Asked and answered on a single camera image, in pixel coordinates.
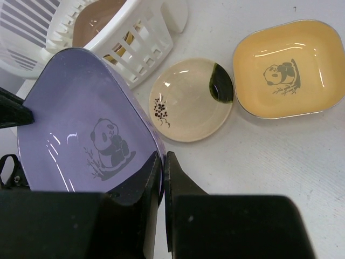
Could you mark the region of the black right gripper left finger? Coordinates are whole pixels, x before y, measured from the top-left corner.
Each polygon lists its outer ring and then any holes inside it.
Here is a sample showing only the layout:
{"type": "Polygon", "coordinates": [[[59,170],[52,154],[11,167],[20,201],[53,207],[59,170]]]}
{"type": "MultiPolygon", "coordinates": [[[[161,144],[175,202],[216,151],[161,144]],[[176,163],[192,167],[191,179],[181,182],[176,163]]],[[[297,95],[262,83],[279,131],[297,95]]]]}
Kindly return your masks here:
{"type": "Polygon", "coordinates": [[[1,184],[1,258],[152,258],[161,159],[108,193],[1,184]]]}

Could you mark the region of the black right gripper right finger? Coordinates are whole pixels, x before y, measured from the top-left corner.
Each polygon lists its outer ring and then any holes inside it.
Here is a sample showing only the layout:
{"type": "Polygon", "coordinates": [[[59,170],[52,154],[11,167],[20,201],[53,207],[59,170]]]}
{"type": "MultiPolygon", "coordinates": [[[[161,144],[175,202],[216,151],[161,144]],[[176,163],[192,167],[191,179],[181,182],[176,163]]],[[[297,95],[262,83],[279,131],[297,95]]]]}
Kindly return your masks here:
{"type": "Polygon", "coordinates": [[[164,166],[165,225],[173,258],[314,258],[300,212],[282,195],[208,194],[174,152],[164,166]]]}

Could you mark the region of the purple square panda plate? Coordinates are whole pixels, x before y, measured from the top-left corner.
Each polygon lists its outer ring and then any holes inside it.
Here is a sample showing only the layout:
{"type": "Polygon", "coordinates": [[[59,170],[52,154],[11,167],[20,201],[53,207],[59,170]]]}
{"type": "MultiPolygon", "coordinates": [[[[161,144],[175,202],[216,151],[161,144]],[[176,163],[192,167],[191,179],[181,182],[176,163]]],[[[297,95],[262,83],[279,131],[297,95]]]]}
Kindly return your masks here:
{"type": "Polygon", "coordinates": [[[55,54],[24,100],[20,162],[34,191],[108,192],[165,148],[124,79],[91,51],[55,54]]]}

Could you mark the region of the brown square panda plate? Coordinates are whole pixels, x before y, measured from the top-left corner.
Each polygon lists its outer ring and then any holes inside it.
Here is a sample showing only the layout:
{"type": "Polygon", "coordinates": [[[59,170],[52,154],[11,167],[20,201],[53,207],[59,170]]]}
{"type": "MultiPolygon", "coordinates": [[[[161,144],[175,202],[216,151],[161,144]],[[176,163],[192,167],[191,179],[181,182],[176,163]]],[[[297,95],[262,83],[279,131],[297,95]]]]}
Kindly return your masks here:
{"type": "Polygon", "coordinates": [[[99,0],[88,5],[77,17],[73,30],[73,47],[84,47],[115,16],[126,0],[99,0]]]}

